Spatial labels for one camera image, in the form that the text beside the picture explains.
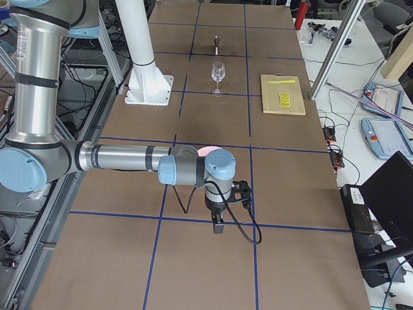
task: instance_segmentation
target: blue grid line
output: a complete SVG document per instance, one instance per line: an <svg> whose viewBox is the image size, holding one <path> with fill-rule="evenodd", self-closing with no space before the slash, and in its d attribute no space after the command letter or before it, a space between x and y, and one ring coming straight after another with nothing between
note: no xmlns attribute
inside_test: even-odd
<svg viewBox="0 0 413 310"><path fill-rule="evenodd" d="M202 54L202 53L184 53L184 52L154 52L155 54L170 54L170 55L188 55L188 56L215 56L215 54ZM223 55L220 54L220 56L223 57L245 57L245 55Z"/></svg>
<svg viewBox="0 0 413 310"><path fill-rule="evenodd" d="M137 215L137 214L125 214L125 213L109 213L109 212L93 212L93 211L70 211L70 214L82 214L82 215L98 215L98 216L113 216L118 218L143 218L146 220L158 220L158 216L151 215Z"/></svg>
<svg viewBox="0 0 413 310"><path fill-rule="evenodd" d="M255 211L255 199L254 199L254 164L252 161L252 147L250 145L250 177L251 177L251 209L252 209L252 215L255 217L256 211ZM252 237L253 240L256 242L257 241L257 232L256 228L252 226ZM256 292L256 310L259 310L259 287L258 287L258 262L257 262L257 245L253 244L253 250L254 250L254 281L255 281L255 292Z"/></svg>
<svg viewBox="0 0 413 310"><path fill-rule="evenodd" d="M134 139L134 138L118 138L118 137L101 137L101 139L106 140L119 140L119 141L134 141L134 142L150 142L150 143L164 143L164 144L173 144L173 141L164 141L156 139ZM179 145L199 145L204 147L211 146L211 143L195 143L187 141L175 141L175 144ZM217 147L230 147L233 149L253 149L253 150L278 150L280 152L300 152L300 153L316 153L316 154L328 154L327 150L297 150L297 149L281 149L278 147L255 147L248 145L230 145L230 144L214 144Z"/></svg>
<svg viewBox="0 0 413 310"><path fill-rule="evenodd" d="M166 200L166 192L167 192L167 190L168 190L168 185L165 185L165 190L164 190L164 192L163 192L161 212L159 213L159 219L158 219L158 223L157 223L156 236L155 236L155 244L154 244L154 249L153 249L153 251L152 251L152 258L151 258L151 260L150 260L148 280L147 280L147 282L146 282L145 299L143 300L142 310L146 310L146 304L147 304L147 302L148 302L149 289L150 289L150 281L151 281L151 279L152 279L152 271L154 270L155 255L156 255L157 243L158 243L158 240L159 240L159 232L161 231L162 214L163 214L163 208L165 207L165 200Z"/></svg>
<svg viewBox="0 0 413 310"><path fill-rule="evenodd" d="M276 30L296 30L295 28L283 28L283 27L258 27L258 26L248 26L249 29L276 29Z"/></svg>
<svg viewBox="0 0 413 310"><path fill-rule="evenodd" d="M182 52L154 52L154 54L189 55L189 53Z"/></svg>
<svg viewBox="0 0 413 310"><path fill-rule="evenodd" d="M198 145L201 147L209 147L211 146L211 143L192 143L192 142L184 142L184 141L178 141L176 144L180 145ZM215 147L230 147L233 149L249 149L250 147L247 146L242 146L242 145L225 145L225 144L214 144Z"/></svg>
<svg viewBox="0 0 413 310"><path fill-rule="evenodd" d="M273 30L295 30L294 28L284 27L258 27L258 26L228 26L228 25L205 25L205 24L185 24L185 23L162 23L162 22L148 22L154 25L177 25L177 26L203 26L203 27L219 27L219 28L248 28L248 29L273 29Z"/></svg>
<svg viewBox="0 0 413 310"><path fill-rule="evenodd" d="M187 90L186 91L189 94L205 94L205 95L211 95L210 92L198 92L198 91L194 91L194 90ZM242 97L247 97L247 94L231 94L229 92L224 92L222 93L222 95L224 96L242 96Z"/></svg>
<svg viewBox="0 0 413 310"><path fill-rule="evenodd" d="M279 149L277 147L252 147L254 150L279 150L282 152L298 152L298 153L317 153L328 154L327 150L296 150L296 149Z"/></svg>
<svg viewBox="0 0 413 310"><path fill-rule="evenodd" d="M182 113L183 100L184 100L184 98L185 98L185 90L186 90L186 83L187 83L187 81L188 81L188 76L185 76L185 82L183 83L181 106L179 107L179 114L178 114L179 117L181 117L181 113Z"/></svg>
<svg viewBox="0 0 413 310"><path fill-rule="evenodd" d="M196 28L197 28L197 26L198 26L198 19L199 19L199 12L200 12L200 11L201 11L201 3L199 3L199 5L198 5L198 14L196 15L194 35L192 36L191 51L190 51L190 55L189 55L188 61L191 61L192 51L194 50L194 41L195 41L195 35L196 35Z"/></svg>
<svg viewBox="0 0 413 310"><path fill-rule="evenodd" d="M94 216L113 216L118 218L141 218L144 220L163 220L172 222L192 222L192 223L207 223L211 224L210 220L200 220L195 218L173 218L167 216L151 216L151 215L138 215L138 214L121 214L121 213L108 213L108 212L94 212L94 211L70 211L70 214L81 214L81 215L94 215ZM225 222L228 225L235 225L235 222ZM240 222L242 226L252 227L252 223ZM339 229L339 228L322 228L322 227L307 227L307 226L293 226L293 225L277 225L277 224L264 224L258 223L260 227L265 228L275 228L275 229L295 229L300 231L329 231L332 233L351 233L349 229Z"/></svg>
<svg viewBox="0 0 413 310"><path fill-rule="evenodd" d="M163 140L154 140L154 139L134 139L134 138L118 138L118 137L100 137L101 139L106 140L119 140L119 141L134 141L134 142L152 142L152 143L166 143L173 144L173 141L163 141Z"/></svg>
<svg viewBox="0 0 413 310"><path fill-rule="evenodd" d="M247 73L247 101L248 101L248 135L252 136L251 129L251 106L250 106L250 81L249 81L249 72L248 72L248 47L247 47L247 13L245 12L244 5L244 35L245 35L245 66Z"/></svg>

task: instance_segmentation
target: metal frame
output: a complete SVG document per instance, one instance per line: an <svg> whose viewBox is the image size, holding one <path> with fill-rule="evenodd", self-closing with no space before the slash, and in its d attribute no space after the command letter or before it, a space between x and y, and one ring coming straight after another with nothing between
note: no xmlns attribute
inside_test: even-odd
<svg viewBox="0 0 413 310"><path fill-rule="evenodd" d="M311 89L311 92L310 92L311 100L314 100L317 97L318 92L320 91L321 87L323 87L323 85L327 81L328 74L330 73L331 68L336 62L336 59L338 55L340 54L341 49L343 48L344 43L350 31L352 30L354 23L356 22L364 4L365 4L365 0L352 0L350 2L350 6L344 17L343 22L341 23L337 36L334 39L333 43L331 44L330 49L328 50L324 63L321 66L321 69Z"/></svg>

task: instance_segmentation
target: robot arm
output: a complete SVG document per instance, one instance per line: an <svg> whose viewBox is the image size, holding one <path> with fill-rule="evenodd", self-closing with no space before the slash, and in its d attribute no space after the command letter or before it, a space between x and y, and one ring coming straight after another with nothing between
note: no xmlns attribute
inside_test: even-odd
<svg viewBox="0 0 413 310"><path fill-rule="evenodd" d="M65 174L90 169L157 172L163 184L205 187L205 204L212 213L214 232L223 232L222 212L228 203L240 200L250 203L246 182L242 191L237 186L239 183L233 184L236 161L229 151L215 150L204 158L189 146L96 145L89 141L60 140L54 134L61 40L63 36L99 35L97 0L10 2L14 5L11 16L18 24L15 123L6 135L6 147L0 150L0 183L12 191L30 192ZM138 100L142 97L148 102L156 100L156 92L160 92L165 98L163 92L170 90L168 83L169 88L161 90L151 87L151 84L165 84L159 82L163 76L155 65L143 2L133 1L130 6L126 2L129 3L117 1L126 39L130 42L135 35L129 29L132 23L140 28L139 35L145 43L139 47L144 50L141 54L131 51L132 80L140 91L143 85L148 86L143 94L132 89L132 97ZM248 195L237 200L236 192Z"/></svg>

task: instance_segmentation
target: computer equipment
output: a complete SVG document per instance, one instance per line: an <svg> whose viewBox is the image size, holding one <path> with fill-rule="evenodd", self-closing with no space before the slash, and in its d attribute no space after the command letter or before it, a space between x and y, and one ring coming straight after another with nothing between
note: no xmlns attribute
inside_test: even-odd
<svg viewBox="0 0 413 310"><path fill-rule="evenodd" d="M404 256L413 265L413 164L396 152L359 188L372 211L396 247L378 234L353 233L354 245L365 280L371 287L390 280ZM395 282L404 282L403 270Z"/></svg>

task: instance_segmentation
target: white desk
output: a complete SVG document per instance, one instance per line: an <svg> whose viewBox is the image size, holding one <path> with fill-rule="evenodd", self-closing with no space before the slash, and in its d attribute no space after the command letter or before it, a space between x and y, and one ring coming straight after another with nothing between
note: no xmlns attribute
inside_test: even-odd
<svg viewBox="0 0 413 310"><path fill-rule="evenodd" d="M325 23L327 28L339 26L341 23L341 21L305 19L302 31L306 29L306 25L310 21L321 24ZM376 45L376 42L364 22L356 22L349 38L352 39L352 43L342 49L337 61L362 65L383 58L383 54L380 52L380 49ZM330 48L330 42L325 38L315 38L311 45L300 43L300 47L303 57L306 60L308 77L311 81L314 81L319 69L321 68L321 63L310 61L323 61L328 49ZM376 63L362 67L336 63L330 72L328 81L348 92L360 90L355 92L357 96L360 96L362 95L361 90L370 79L375 69L377 69L381 61L382 60L379 60ZM397 85L399 83L396 80L384 79L380 70L373 81L385 85ZM336 125L347 124L343 118L348 120L351 119L347 135L347 129L344 126L336 127L336 144L341 148L344 146L344 157L352 161L359 169L360 179L358 184L362 184L385 162L383 160L379 160L375 155L373 155L361 131L361 120L365 117L377 117L377 115L367 112L358 105L356 100L337 91L330 92L330 104L328 100L328 93L330 89L331 88L326 85L323 86L316 98L317 108L320 110L319 115L327 116L333 119ZM403 106L410 108L413 107L406 95L403 98ZM411 122L413 121L413 112L403 110L401 117ZM324 124L325 119L320 120L321 124ZM331 122L326 120L326 125L331 125ZM405 129L405 132L410 138L413 137L413 132L411 130ZM337 174L337 184L339 187L346 183L355 183L358 178L357 170L349 162L345 161L345 165L346 167L344 169L340 169ZM411 270L410 266L407 264L404 265L404 268ZM395 309L395 304L407 304L413 306L413 274L408 273L405 276L405 280L405 284L393 284L391 292L397 296L393 298L389 297L387 299L386 307ZM368 298L372 306L382 306L385 296L384 292L387 290L387 287L388 284L383 284L372 289L366 284Z"/></svg>

